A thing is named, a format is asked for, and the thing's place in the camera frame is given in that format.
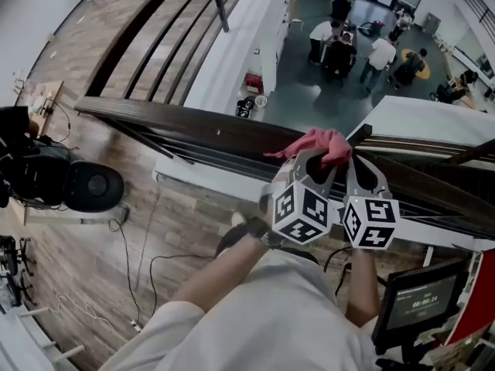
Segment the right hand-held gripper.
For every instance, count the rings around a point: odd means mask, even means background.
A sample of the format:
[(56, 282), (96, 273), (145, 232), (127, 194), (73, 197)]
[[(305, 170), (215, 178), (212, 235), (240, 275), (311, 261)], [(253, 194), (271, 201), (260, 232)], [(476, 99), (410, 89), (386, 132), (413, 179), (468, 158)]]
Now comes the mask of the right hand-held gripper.
[[(367, 192), (373, 196), (363, 197)], [(386, 250), (394, 236), (400, 210), (384, 173), (369, 160), (353, 156), (346, 171), (349, 196), (342, 224), (353, 248)]]

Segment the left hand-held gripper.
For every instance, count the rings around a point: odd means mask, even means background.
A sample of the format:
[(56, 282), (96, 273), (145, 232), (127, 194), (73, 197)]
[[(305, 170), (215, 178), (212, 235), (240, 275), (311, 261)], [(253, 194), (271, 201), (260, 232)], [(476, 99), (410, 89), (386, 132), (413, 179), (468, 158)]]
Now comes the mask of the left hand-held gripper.
[(264, 212), (271, 202), (273, 231), (300, 245), (329, 233), (328, 196), (339, 167), (323, 168), (325, 154), (325, 148), (300, 151), (261, 188), (258, 205)]

